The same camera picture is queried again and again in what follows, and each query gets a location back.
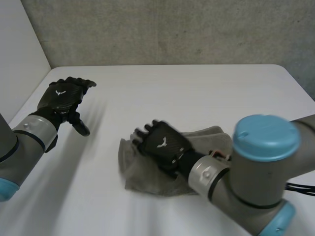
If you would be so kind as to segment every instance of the towel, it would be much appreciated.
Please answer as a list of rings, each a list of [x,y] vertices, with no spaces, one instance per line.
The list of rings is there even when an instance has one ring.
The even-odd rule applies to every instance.
[[[182,134],[199,153],[208,155],[211,150],[220,150],[224,155],[232,153],[232,140],[219,126]],[[141,155],[131,140],[121,139],[118,163],[127,190],[165,197],[196,194],[184,177],[165,174],[150,157]]]

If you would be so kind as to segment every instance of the white table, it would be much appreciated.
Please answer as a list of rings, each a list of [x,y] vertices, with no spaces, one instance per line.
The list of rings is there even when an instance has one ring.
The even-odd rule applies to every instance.
[[[158,198],[124,190],[120,138],[154,118],[183,132],[219,125],[231,135],[248,115],[292,120],[315,113],[312,99],[277,65],[60,67],[46,76],[10,126],[36,110],[49,83],[67,76],[97,83],[79,106],[92,133],[84,138],[62,125],[57,146],[0,205],[2,236],[247,236],[199,196]],[[292,181],[315,184],[315,173]],[[285,197],[298,211],[287,235],[315,235],[315,198]]]

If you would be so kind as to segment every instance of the carbon fiber glove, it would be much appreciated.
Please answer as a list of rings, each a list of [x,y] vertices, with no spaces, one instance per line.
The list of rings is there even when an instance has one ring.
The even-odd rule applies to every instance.
[[[38,111],[33,115],[48,117],[52,123],[59,127],[61,123],[68,121],[83,136],[88,136],[88,127],[80,120],[80,114],[76,112],[78,105],[82,102],[83,96],[96,83],[81,78],[68,77],[60,79],[49,85],[37,106]]]
[[[182,134],[167,123],[153,120],[152,124],[144,126],[147,133],[135,129],[135,134],[141,140],[134,139],[132,143],[143,155],[152,157],[160,169],[174,176],[178,161],[185,152],[193,150],[193,147]]]

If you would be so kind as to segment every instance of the white logo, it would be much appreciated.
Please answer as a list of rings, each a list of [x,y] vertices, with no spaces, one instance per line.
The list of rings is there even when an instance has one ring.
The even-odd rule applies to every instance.
[[[63,94],[63,93],[65,93],[66,91],[63,91],[63,92],[58,92],[57,90],[56,90],[56,94],[59,96],[60,94]]]
[[[163,143],[161,145],[158,145],[157,148],[165,147],[167,145],[166,143],[166,137],[163,138]]]

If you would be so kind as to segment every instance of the light blue cap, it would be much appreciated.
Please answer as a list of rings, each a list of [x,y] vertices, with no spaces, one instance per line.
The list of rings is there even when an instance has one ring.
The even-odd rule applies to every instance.
[[[300,147],[295,125],[281,117],[252,115],[241,119],[233,135],[233,148],[241,156],[258,162],[279,161]]]
[[[292,218],[295,215],[295,208],[290,202],[279,210],[276,216],[260,232],[259,236],[282,236],[289,227]]]
[[[16,191],[20,189],[16,183],[0,178],[0,202],[10,200]]]

